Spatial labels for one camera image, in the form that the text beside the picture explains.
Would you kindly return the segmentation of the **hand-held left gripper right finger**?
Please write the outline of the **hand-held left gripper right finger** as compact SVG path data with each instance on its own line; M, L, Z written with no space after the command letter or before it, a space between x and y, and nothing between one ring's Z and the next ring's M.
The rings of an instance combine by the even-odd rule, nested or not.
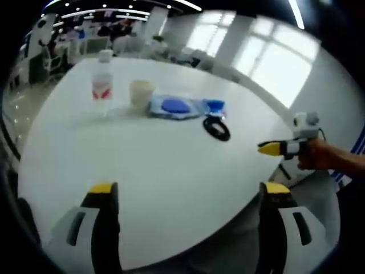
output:
M311 273L326 257L322 223L283 184L259 185L257 273Z

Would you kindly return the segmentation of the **person's right hand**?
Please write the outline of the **person's right hand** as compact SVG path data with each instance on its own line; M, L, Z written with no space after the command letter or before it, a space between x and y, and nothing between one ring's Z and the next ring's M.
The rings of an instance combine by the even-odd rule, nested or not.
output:
M300 170L333 170L343 150L316 138L307 143L305 151L298 156Z

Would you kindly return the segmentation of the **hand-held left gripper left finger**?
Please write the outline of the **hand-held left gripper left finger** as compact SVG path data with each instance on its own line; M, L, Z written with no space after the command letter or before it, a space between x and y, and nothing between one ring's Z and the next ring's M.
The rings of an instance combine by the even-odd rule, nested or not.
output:
M121 273L116 182L92 186L55 224L45 251L64 273Z

